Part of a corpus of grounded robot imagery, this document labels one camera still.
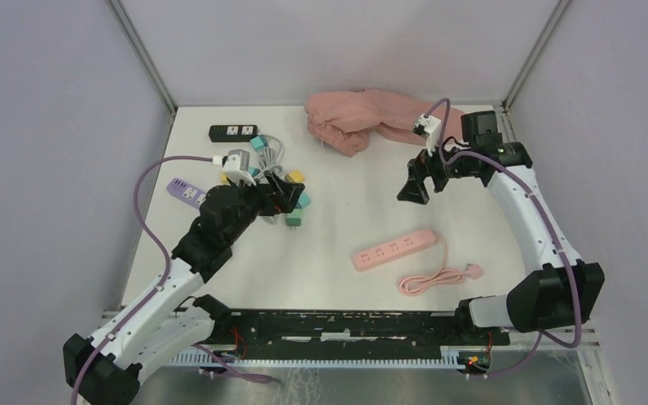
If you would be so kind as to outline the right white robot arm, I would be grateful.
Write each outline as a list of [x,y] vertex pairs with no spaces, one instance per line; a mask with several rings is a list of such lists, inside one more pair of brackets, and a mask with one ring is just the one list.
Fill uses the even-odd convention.
[[427,204],[424,184],[442,192],[453,179],[476,178],[505,215],[523,261],[525,277],[508,293],[463,300],[453,322],[456,338],[475,344],[488,328],[542,332],[574,327],[589,320],[605,281],[597,262],[585,262],[550,213],[532,158],[522,143],[506,142],[493,111],[461,118],[463,147],[446,147],[447,120],[421,115],[413,133],[424,149],[408,161],[408,178],[397,194],[402,202]]

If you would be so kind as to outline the purple power strip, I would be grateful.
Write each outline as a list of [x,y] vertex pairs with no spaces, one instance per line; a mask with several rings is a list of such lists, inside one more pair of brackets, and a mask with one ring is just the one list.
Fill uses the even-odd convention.
[[175,199],[199,209],[205,201],[206,192],[179,178],[174,178],[166,187],[167,192]]

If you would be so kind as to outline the pink power strip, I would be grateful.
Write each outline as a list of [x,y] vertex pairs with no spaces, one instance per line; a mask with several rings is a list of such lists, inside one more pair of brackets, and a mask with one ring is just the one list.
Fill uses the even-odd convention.
[[437,241],[433,230],[422,229],[354,253],[351,261],[358,272],[364,272],[428,249]]

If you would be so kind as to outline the black power strip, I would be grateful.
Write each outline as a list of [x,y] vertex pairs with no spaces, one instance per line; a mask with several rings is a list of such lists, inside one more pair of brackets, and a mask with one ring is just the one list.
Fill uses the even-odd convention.
[[212,143],[249,143],[258,133],[257,125],[212,125],[208,130]]

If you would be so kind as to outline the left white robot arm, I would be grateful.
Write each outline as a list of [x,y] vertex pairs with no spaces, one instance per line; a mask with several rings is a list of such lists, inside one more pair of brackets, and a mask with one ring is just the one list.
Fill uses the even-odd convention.
[[63,346],[72,402],[128,404],[140,386],[178,353],[207,339],[222,343],[232,322],[194,306],[180,320],[173,310],[207,283],[232,257],[232,246],[260,216],[292,212],[305,185],[268,173],[266,182],[220,185],[205,192],[199,215],[162,273],[111,321],[88,337],[72,335]]

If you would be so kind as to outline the teal plug adapter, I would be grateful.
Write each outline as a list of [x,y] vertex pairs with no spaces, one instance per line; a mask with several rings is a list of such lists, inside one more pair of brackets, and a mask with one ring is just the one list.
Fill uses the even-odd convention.
[[263,135],[257,135],[250,139],[250,144],[256,152],[261,152],[268,147],[268,141]]

